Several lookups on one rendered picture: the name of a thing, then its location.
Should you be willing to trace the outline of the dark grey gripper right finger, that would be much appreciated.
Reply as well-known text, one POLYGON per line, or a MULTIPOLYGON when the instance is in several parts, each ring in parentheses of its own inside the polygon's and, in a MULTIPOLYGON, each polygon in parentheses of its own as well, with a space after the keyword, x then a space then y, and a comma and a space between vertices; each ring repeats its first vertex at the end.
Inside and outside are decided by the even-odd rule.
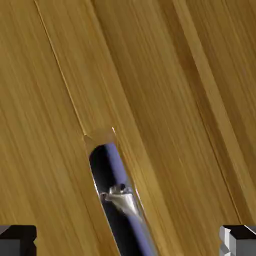
POLYGON ((222 225, 219 256, 256 256, 256 226, 222 225))

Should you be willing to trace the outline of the light wood cabinet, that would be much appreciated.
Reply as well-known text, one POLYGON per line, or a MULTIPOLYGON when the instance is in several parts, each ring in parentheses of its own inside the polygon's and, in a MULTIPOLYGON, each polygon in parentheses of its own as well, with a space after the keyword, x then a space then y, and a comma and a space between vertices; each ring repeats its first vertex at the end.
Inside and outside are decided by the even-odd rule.
POLYGON ((173 0, 210 105, 223 175, 241 221, 256 224, 256 0, 173 0))

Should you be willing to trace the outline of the light wood drawer front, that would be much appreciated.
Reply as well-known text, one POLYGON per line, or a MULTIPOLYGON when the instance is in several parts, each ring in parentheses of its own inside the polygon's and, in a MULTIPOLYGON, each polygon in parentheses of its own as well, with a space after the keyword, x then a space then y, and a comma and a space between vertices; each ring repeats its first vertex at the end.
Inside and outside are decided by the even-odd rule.
POLYGON ((237 214, 155 1, 119 1, 114 64, 91 0, 0 0, 0 224, 38 256, 119 256, 87 150, 117 142, 157 256, 218 256, 237 214))

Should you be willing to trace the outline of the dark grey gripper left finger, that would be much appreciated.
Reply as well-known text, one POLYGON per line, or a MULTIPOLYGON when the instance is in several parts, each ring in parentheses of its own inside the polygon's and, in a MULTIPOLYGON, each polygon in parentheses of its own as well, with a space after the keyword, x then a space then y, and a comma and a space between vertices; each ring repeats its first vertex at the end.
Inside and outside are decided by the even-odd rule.
POLYGON ((37 256, 34 225, 0 225, 0 256, 37 256))

